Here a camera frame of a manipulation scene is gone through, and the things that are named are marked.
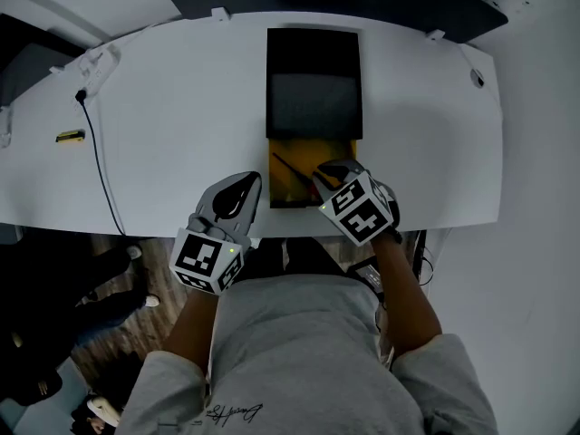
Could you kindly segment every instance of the white wall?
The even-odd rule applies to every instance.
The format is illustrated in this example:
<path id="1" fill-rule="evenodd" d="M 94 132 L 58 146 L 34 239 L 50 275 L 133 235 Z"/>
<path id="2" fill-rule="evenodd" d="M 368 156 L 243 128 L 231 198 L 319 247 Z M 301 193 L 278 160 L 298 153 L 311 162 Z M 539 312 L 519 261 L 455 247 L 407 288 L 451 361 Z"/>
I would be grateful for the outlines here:
<path id="1" fill-rule="evenodd" d="M 545 0 L 479 41 L 505 115 L 499 222 L 454 230 L 430 290 L 509 435 L 565 434 L 580 417 L 577 2 Z"/>
<path id="2" fill-rule="evenodd" d="M 0 13 L 83 46 L 180 17 L 170 0 L 0 0 Z"/>

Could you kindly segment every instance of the wooden floor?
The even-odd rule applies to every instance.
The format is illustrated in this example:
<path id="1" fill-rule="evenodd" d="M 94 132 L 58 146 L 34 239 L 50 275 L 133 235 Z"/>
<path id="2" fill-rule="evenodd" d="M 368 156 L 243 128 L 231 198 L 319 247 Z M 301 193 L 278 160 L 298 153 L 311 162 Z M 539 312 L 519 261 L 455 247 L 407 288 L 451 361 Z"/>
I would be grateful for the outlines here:
<path id="1" fill-rule="evenodd" d="M 115 247 L 118 243 L 117 237 L 109 236 L 93 235 L 91 240 L 95 255 Z M 318 240 L 344 270 L 372 256 L 370 245 L 358 248 L 344 237 Z M 156 308 L 141 308 L 123 325 L 103 332 L 87 345 L 73 350 L 72 358 L 90 385 L 94 385 L 103 366 L 113 361 L 120 352 L 134 351 L 144 359 L 147 353 L 160 349 L 186 302 L 189 289 L 175 280 L 168 268 L 173 239 L 152 238 L 140 241 L 140 246 L 143 250 L 140 263 L 100 286 L 95 292 L 102 299 L 112 293 L 130 290 L 136 273 L 145 272 L 149 290 L 160 298 L 161 305 Z"/>

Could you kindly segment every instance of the black cable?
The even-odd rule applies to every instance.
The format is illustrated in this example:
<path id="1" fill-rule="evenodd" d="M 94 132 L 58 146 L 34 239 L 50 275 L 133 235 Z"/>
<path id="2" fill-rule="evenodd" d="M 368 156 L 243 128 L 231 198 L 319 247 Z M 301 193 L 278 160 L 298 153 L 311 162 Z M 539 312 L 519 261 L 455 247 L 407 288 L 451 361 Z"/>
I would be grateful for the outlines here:
<path id="1" fill-rule="evenodd" d="M 429 280 L 427 282 L 425 282 L 424 284 L 419 284 L 419 286 L 425 286 L 426 284 L 428 284 L 433 279 L 433 274 L 435 273 L 435 269 L 433 269 L 433 264 L 431 263 L 431 261 L 427 259 L 425 256 L 423 257 L 423 261 L 427 261 L 427 264 L 431 266 L 431 277 L 429 277 Z"/>
<path id="2" fill-rule="evenodd" d="M 78 91 L 74 96 L 77 102 L 79 102 L 82 106 L 82 110 L 84 111 L 84 116 L 86 117 L 87 121 L 89 122 L 89 127 L 91 128 L 91 136 L 92 136 L 92 147 L 94 148 L 94 158 L 97 161 L 97 170 L 99 171 L 99 177 L 101 178 L 101 185 L 102 191 L 105 193 L 105 197 L 107 198 L 107 204 L 109 205 L 109 211 L 111 212 L 112 220 L 117 226 L 117 230 L 119 233 L 126 237 L 126 234 L 121 230 L 119 223 L 117 222 L 117 218 L 115 217 L 115 212 L 112 209 L 111 199 L 109 198 L 109 192 L 107 192 L 107 187 L 105 186 L 105 181 L 102 178 L 102 171 L 101 171 L 101 163 L 99 162 L 99 153 L 97 152 L 97 140 L 94 138 L 94 129 L 92 128 L 91 118 L 89 117 L 89 113 L 87 109 L 84 107 L 84 99 L 87 98 L 87 92 L 85 90 Z"/>

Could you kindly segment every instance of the power cord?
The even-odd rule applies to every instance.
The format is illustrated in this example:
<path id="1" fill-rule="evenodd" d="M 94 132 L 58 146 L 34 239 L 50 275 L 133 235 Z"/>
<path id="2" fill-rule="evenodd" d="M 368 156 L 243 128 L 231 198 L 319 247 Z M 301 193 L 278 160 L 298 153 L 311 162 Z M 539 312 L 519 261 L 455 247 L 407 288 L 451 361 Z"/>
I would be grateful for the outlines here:
<path id="1" fill-rule="evenodd" d="M 91 128 L 92 147 L 94 148 L 94 158 L 97 161 L 97 170 L 99 171 L 99 177 L 101 178 L 102 191 L 105 193 L 105 197 L 107 198 L 107 204 L 109 205 L 109 211 L 111 212 L 112 220 L 115 223 L 117 230 L 119 230 L 119 233 L 122 236 L 126 237 L 125 232 L 123 232 L 121 230 L 121 226 L 117 222 L 117 218 L 115 217 L 115 212 L 112 209 L 111 199 L 109 198 L 109 192 L 107 191 L 107 187 L 105 186 L 105 181 L 102 178 L 101 163 L 99 162 L 99 153 L 97 152 L 97 140 L 94 137 L 94 129 L 92 128 L 91 118 L 89 117 L 89 113 L 87 112 L 87 109 L 84 106 L 84 101 L 86 98 L 87 98 L 87 91 L 85 91 L 84 89 L 79 90 L 76 93 L 76 95 L 74 95 L 74 99 L 81 104 L 82 110 L 84 111 L 84 116 L 86 117 L 87 121 L 89 122 L 89 127 Z"/>

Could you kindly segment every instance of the sneaker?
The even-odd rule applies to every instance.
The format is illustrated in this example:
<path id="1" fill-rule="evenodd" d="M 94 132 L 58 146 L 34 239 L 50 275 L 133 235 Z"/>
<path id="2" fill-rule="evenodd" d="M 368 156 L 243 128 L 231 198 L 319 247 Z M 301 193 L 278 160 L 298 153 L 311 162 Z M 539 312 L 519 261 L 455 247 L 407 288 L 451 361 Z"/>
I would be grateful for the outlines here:
<path id="1" fill-rule="evenodd" d="M 157 307 L 161 304 L 161 300 L 157 295 L 153 295 L 153 294 L 148 294 L 145 297 L 145 305 L 148 308 L 154 308 Z"/>
<path id="2" fill-rule="evenodd" d="M 127 255 L 129 255 L 131 261 L 140 258 L 143 254 L 139 245 L 129 245 L 125 248 L 125 251 L 127 252 Z"/>

